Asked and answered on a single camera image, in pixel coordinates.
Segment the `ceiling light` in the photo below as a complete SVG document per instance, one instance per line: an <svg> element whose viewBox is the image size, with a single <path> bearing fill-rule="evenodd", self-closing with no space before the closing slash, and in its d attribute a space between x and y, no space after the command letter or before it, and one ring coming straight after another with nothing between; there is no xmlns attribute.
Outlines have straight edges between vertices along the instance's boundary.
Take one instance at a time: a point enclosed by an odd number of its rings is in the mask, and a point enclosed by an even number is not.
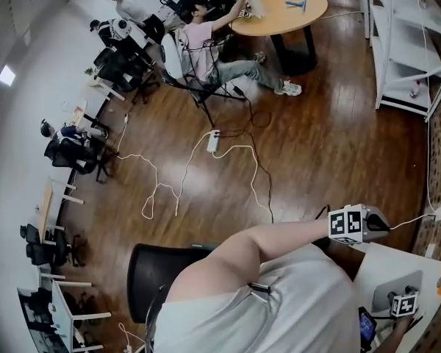
<svg viewBox="0 0 441 353"><path fill-rule="evenodd" d="M8 65L4 66L0 73L0 81L8 86L11 86L13 80L15 79L15 74L8 68Z"/></svg>

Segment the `floor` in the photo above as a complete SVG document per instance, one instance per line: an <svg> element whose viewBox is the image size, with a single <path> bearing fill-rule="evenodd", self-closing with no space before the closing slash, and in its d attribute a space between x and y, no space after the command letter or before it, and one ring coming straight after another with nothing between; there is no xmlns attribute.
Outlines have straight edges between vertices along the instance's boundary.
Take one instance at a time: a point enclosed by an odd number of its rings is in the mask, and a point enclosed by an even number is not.
<svg viewBox="0 0 441 353"><path fill-rule="evenodd" d="M329 0L326 15L353 12L359 0ZM318 53L317 67L293 81L304 92L297 98L276 96L248 81L238 85L261 111L255 122L266 128L249 128L262 165L272 178L271 208L275 221L309 220L325 204L378 206L391 224L414 218L420 209L425 183L426 129L419 115L390 107L374 110L376 86L373 57L364 39L361 14L329 18L313 24ZM285 36L286 43L299 43L301 32ZM274 59L268 38L246 41ZM249 118L248 105L222 98L209 100L217 128L223 132L242 127ZM128 101L111 101L103 122L113 131L110 143L117 146L123 131ZM211 127L189 95L168 85L154 91L147 105L132 108L121 142L121 155L143 154L158 167L161 182L179 183L194 145ZM219 154L232 145L251 145L249 136L223 138ZM187 246L192 242L220 243L228 236L270 216L258 207L250 189L255 164L249 149L234 149L221 160L206 152L205 140L188 168L184 192L174 215L176 200L160 188L154 200L152 219L141 209L151 195L154 169L141 159L116 160L114 177L104 185L95 175L77 176L73 196L83 206L65 203L61 224L88 240L87 265L65 266L68 279L91 281L102 310L113 317L94 335L106 352L122 352L126 345L118 323L143 335L143 326L133 324L126 305L126 270L136 243ZM259 171L255 180L259 201L268 200L268 177ZM145 214L151 216L150 205ZM392 232L381 243L407 250L415 225ZM343 246L335 248L341 258L359 254ZM359 262L350 272L356 272ZM138 347L131 340L134 350Z"/></svg>

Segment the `man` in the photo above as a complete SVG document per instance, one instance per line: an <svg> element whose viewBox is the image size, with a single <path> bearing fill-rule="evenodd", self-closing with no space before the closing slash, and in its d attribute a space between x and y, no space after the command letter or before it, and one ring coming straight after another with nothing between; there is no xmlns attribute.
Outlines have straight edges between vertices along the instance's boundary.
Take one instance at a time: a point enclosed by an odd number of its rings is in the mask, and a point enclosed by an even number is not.
<svg viewBox="0 0 441 353"><path fill-rule="evenodd" d="M106 47L115 47L128 58L134 54L138 54L147 62L147 64L154 66L155 62L152 60L152 58L142 47L137 44L134 39L132 39L130 35L120 40L113 37L110 29L113 21L114 20L100 22L98 20L93 20L90 22L90 31L93 32L96 30L98 36L101 38Z"/></svg>
<svg viewBox="0 0 441 353"><path fill-rule="evenodd" d="M43 121L41 121L41 135L45 138L59 141L61 141L63 138L69 138L74 143L85 145L87 138L91 138L92 136L107 138L108 132L101 131L97 128L79 128L77 126L64 126L63 128L59 129L59 131L56 131L51 124L43 119Z"/></svg>
<svg viewBox="0 0 441 353"><path fill-rule="evenodd" d="M252 227L187 267L157 317L155 353L359 353L353 283L309 244L328 231L326 219ZM395 352L411 319L375 352Z"/></svg>
<svg viewBox="0 0 441 353"><path fill-rule="evenodd" d="M116 1L116 12L122 18L136 24L155 43L161 44L165 35L165 27L156 15L147 13L134 0L113 1Z"/></svg>
<svg viewBox="0 0 441 353"><path fill-rule="evenodd" d="M208 22L204 21L207 8L201 1L188 2L184 6L182 19L189 24L183 30L188 39L188 49L196 76L201 82L223 85L246 75L249 79L273 89L278 95L298 96L302 91L299 85L290 81L281 81L277 76L266 71L259 62L241 60L222 63L218 60L219 51L216 46L211 46L212 33L236 20L245 3L246 0L237 0L230 13L216 21Z"/></svg>

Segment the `pink shirt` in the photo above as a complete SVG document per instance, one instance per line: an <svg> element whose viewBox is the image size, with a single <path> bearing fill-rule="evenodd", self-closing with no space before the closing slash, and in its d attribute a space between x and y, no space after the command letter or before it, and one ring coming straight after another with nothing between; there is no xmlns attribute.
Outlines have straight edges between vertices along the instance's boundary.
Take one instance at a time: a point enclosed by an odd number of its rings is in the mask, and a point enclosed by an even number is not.
<svg viewBox="0 0 441 353"><path fill-rule="evenodd" d="M218 50L216 47L209 46L212 44L212 25L214 23L203 22L202 24L191 23L183 28L188 38L188 49L194 50L190 52L191 61L193 62L196 76L206 82L214 69L214 62L218 58Z"/></svg>

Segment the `round wooden table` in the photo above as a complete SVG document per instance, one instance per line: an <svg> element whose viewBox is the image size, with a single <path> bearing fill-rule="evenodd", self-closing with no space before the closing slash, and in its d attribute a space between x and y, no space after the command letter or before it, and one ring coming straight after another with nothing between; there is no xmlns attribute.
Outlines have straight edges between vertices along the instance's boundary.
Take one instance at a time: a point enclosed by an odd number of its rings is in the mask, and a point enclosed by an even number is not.
<svg viewBox="0 0 441 353"><path fill-rule="evenodd" d="M306 0L306 9L286 5L286 1L300 3L303 0L261 0L265 8L264 18L238 18L232 29L241 35L252 37L271 36L284 74L294 76L311 71L317 63L310 24L318 20L328 7L327 0ZM304 29L308 51L286 49L281 34Z"/></svg>

